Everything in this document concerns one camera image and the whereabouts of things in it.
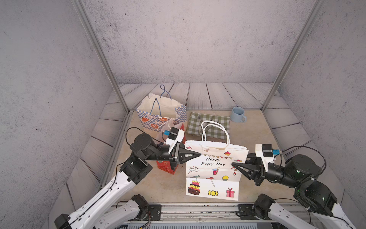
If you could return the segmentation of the white Happy Every Day bag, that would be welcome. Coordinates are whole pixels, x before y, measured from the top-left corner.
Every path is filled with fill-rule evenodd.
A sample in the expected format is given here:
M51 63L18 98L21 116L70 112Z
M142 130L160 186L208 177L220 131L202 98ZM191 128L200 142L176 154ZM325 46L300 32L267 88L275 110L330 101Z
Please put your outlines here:
M205 132L202 139L186 141L187 150L201 153L200 157L186 162L186 195L192 197L239 200L239 182L241 176L232 166L233 162L245 162L249 150L246 147L226 142L208 141Z

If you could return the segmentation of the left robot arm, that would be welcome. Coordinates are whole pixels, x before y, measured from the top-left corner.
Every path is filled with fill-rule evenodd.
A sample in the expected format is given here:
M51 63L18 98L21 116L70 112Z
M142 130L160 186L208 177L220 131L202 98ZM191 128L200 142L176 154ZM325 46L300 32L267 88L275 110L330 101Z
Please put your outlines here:
M137 186L152 170L151 161L170 161L174 166L200 157L182 143L184 132L178 130L168 137L168 144L157 145L147 133L138 135L130 145L127 160L116 167L116 175L93 198L71 214L61 214L54 224L58 229L113 229L122 223L143 217L148 202L135 195L125 205L109 212L110 207L126 192Z

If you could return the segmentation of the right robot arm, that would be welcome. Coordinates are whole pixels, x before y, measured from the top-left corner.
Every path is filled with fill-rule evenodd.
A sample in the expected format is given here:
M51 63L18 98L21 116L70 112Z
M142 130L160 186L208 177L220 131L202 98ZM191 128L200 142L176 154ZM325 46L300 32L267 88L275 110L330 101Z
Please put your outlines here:
M246 162L233 162L232 166L257 186L267 180L294 189L295 201L320 219L328 229L355 228L336 196L317 180L322 169L308 156L296 155L286 161L285 166L274 163L276 156L259 157L251 153L248 157Z

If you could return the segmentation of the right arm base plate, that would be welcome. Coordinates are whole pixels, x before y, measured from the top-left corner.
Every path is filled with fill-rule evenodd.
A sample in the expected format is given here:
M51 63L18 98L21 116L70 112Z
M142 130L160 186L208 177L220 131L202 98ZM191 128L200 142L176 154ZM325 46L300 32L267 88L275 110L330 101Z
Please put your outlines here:
M236 215L240 220L255 220L255 209L253 204L238 204Z

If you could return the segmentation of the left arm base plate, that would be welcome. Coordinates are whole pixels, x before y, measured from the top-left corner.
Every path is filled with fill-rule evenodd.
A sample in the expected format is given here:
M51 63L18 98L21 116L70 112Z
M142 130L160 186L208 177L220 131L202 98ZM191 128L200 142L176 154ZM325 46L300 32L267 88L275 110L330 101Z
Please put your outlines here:
M147 213L145 214L143 220L160 221L161 214L162 214L162 205L151 204L148 206Z

